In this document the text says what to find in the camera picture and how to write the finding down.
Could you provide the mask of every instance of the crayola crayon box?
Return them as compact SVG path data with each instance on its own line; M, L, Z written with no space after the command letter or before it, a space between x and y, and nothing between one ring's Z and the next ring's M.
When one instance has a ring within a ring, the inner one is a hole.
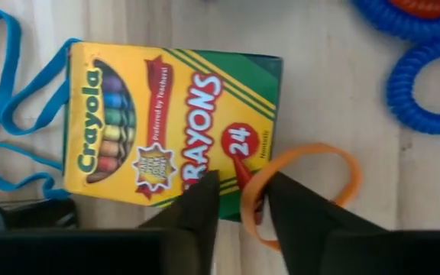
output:
M164 207L219 170L220 216L235 219L232 157L254 172L270 159L282 64L254 54L74 44L65 188Z

